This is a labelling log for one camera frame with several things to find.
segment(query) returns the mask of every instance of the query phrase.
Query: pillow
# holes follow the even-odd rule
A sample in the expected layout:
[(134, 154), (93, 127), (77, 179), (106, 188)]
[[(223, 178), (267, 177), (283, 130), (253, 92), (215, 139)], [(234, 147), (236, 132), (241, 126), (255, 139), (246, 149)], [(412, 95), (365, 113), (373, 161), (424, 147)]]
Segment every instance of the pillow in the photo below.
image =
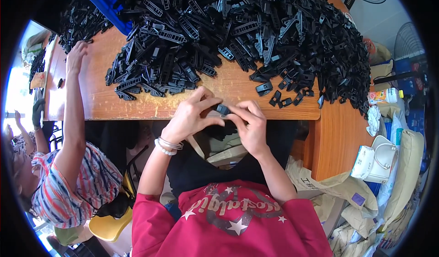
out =
[(401, 135), (399, 165), (395, 186), (384, 211), (384, 227), (396, 219), (410, 200), (420, 172), (420, 163), (424, 154), (424, 136), (419, 132), (404, 129)]
[[(372, 80), (375, 78), (384, 78), (387, 75), (390, 75), (389, 73), (392, 72), (393, 68), (393, 60), (390, 60), (388, 63), (377, 65), (370, 67), (370, 76), (372, 77)], [(391, 88), (392, 86), (390, 83), (383, 83), (383, 84), (377, 84), (374, 86), (375, 91), (382, 91), (388, 88)]]

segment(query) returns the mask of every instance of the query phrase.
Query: white beaded bracelet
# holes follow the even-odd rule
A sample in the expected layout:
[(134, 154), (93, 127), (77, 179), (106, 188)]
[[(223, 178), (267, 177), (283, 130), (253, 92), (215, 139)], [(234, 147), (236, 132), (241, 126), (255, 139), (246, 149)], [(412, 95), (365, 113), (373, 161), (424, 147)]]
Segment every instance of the white beaded bracelet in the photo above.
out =
[(175, 151), (168, 151), (168, 150), (164, 149), (162, 147), (162, 145), (160, 144), (160, 142), (158, 141), (158, 139), (154, 140), (154, 144), (155, 144), (156, 147), (160, 148), (162, 150), (162, 152), (164, 154), (166, 154), (166, 155), (173, 156), (173, 155), (177, 154), (177, 150), (175, 150)]

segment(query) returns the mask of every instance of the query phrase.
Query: right hand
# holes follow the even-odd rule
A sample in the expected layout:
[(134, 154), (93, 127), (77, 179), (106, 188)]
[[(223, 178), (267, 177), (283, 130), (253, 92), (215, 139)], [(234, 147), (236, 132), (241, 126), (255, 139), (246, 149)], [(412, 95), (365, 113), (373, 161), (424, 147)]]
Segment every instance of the right hand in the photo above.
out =
[(72, 48), (72, 50), (67, 55), (67, 64), (66, 64), (66, 73), (67, 76), (70, 75), (79, 75), (82, 65), (82, 59), (85, 55), (87, 55), (87, 47), (88, 44), (80, 40), (76, 43), (76, 45)]
[(224, 126), (224, 120), (220, 117), (203, 118), (200, 115), (203, 111), (220, 102), (222, 99), (215, 98), (210, 90), (199, 87), (189, 98), (178, 105), (174, 117), (162, 130), (162, 139), (169, 143), (178, 144), (207, 126), (214, 124)]
[(46, 101), (41, 98), (38, 101), (35, 102), (35, 104), (32, 107), (32, 123), (34, 128), (41, 128), (41, 111), (44, 110), (44, 104)]
[(242, 145), (256, 159), (270, 152), (266, 143), (267, 119), (253, 101), (244, 101), (236, 106), (228, 106), (233, 114), (228, 114), (226, 119), (235, 123)]
[(14, 115), (14, 117), (15, 117), (15, 123), (16, 123), (18, 126), (21, 125), (21, 122), (20, 122), (21, 115), (20, 115), (20, 113), (19, 113), (18, 111), (15, 111), (15, 115)]

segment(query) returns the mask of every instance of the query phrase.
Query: bracelet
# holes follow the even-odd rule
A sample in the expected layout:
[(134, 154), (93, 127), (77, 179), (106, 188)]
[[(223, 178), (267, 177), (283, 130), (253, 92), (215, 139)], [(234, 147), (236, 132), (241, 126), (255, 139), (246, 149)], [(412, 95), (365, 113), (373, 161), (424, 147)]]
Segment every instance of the bracelet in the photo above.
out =
[(169, 147), (173, 150), (182, 150), (183, 149), (183, 143), (179, 142), (178, 144), (169, 143), (168, 141), (165, 141), (162, 139), (161, 136), (158, 137), (158, 141), (160, 142), (161, 146)]
[(158, 141), (158, 139), (154, 140), (154, 144), (155, 144), (156, 147), (160, 148), (162, 150), (162, 152), (164, 154), (166, 154), (166, 155), (173, 156), (173, 155), (177, 154), (177, 150), (175, 150), (175, 151), (168, 151), (168, 150), (164, 149), (162, 147), (162, 145), (160, 144), (160, 142)]

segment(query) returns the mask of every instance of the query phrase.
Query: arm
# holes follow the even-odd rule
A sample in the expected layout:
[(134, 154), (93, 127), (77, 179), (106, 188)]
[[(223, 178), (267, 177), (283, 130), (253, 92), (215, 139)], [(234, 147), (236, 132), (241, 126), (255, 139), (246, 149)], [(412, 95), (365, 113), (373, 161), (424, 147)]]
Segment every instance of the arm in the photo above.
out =
[[(222, 100), (214, 98), (213, 93), (205, 87), (198, 88), (187, 100), (178, 105), (174, 117), (162, 131), (162, 139), (178, 144), (189, 135), (193, 135), (209, 125), (224, 126), (224, 120), (219, 117), (201, 118), (200, 114)], [(155, 147), (146, 162), (140, 177), (138, 193), (160, 197), (165, 182), (171, 156), (164, 154)]]
[(260, 163), (273, 198), (281, 204), (297, 198), (293, 183), (266, 144), (267, 120), (259, 106), (254, 101), (244, 101), (229, 109), (233, 114), (227, 115), (227, 119), (235, 123), (245, 149)]
[(30, 138), (29, 133), (27, 133), (27, 131), (21, 124), (20, 119), (21, 119), (20, 113), (18, 111), (15, 111), (15, 123), (17, 124), (17, 127), (19, 128), (21, 135), (25, 140), (26, 154), (30, 155), (35, 150), (35, 145), (33, 144), (33, 141)]
[(87, 54), (87, 44), (79, 41), (67, 56), (66, 102), (64, 107), (64, 141), (54, 163), (71, 189), (76, 181), (85, 154), (84, 106), (79, 83), (82, 59)]

